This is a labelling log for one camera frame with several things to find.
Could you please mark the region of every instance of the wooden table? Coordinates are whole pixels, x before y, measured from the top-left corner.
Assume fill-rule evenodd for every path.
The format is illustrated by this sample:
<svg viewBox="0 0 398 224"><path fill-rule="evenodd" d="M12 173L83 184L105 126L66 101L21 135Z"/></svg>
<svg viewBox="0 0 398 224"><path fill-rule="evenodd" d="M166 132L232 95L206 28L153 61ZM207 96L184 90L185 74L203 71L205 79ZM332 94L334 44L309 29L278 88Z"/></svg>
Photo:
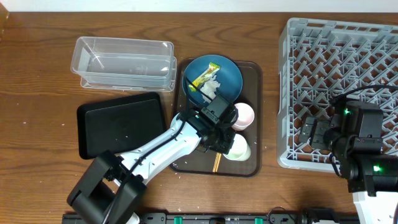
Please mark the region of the wooden table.
<svg viewBox="0 0 398 224"><path fill-rule="evenodd" d="M275 206L324 206L355 212L345 180L283 169L276 161L278 38L291 17L398 24L398 14L12 12L0 43L0 223L60 223L72 211L67 195L91 162L78 155L76 109L138 93L80 87L70 71L80 36L168 40L179 62L223 54L256 62L264 72L260 173L240 179L165 169L148 185L141 211L266 213ZM173 93L162 94L167 122L172 100Z"/></svg>

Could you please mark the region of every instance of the white wall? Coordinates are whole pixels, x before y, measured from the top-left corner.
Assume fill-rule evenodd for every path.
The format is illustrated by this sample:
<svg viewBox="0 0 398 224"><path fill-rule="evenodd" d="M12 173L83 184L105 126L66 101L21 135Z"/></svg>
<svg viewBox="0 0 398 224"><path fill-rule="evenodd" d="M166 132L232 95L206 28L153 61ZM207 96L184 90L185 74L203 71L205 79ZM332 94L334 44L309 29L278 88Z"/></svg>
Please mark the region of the white wall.
<svg viewBox="0 0 398 224"><path fill-rule="evenodd" d="M15 11L398 12L398 0L0 0Z"/></svg>

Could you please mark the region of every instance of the transparent plastic bin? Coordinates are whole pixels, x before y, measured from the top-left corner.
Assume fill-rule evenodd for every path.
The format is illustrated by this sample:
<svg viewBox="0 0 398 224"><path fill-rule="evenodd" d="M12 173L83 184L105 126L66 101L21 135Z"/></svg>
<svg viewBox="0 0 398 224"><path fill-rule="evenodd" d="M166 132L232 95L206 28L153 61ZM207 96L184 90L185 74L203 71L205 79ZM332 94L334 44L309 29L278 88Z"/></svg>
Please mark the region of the transparent plastic bin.
<svg viewBox="0 0 398 224"><path fill-rule="evenodd" d="M279 39L277 161L291 169L334 172L329 151L299 142L307 116L328 119L330 98L367 85L398 85L398 27L291 18ZM382 150L398 153L398 91L350 95L383 110Z"/></svg>
<svg viewBox="0 0 398 224"><path fill-rule="evenodd" d="M80 37L71 71L83 88L173 91L176 67L171 42Z"/></svg>

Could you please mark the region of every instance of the yellow snack wrapper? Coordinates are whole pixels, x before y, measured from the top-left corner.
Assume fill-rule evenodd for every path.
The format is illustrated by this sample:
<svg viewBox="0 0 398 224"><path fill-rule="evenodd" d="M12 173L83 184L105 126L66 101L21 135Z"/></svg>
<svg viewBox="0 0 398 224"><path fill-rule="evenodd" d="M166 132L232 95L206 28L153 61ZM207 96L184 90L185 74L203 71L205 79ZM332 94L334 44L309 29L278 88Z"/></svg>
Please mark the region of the yellow snack wrapper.
<svg viewBox="0 0 398 224"><path fill-rule="evenodd" d="M213 62L209 63L209 67L198 77L196 78L192 84L194 84L197 88L200 88L205 82L207 82L209 79L213 78L213 76L217 73L217 71L221 67L219 65L216 65ZM188 86L191 91L196 91L195 87L192 85Z"/></svg>

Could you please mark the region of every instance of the pink cup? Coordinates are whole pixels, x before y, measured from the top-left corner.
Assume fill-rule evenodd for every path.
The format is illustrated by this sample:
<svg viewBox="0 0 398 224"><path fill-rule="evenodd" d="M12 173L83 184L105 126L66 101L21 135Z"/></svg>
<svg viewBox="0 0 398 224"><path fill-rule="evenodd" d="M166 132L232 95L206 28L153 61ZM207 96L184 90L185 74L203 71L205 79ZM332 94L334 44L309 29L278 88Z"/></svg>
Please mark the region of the pink cup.
<svg viewBox="0 0 398 224"><path fill-rule="evenodd" d="M243 131L254 121L254 110L245 103L236 103L235 107L238 109L239 117L232 128Z"/></svg>

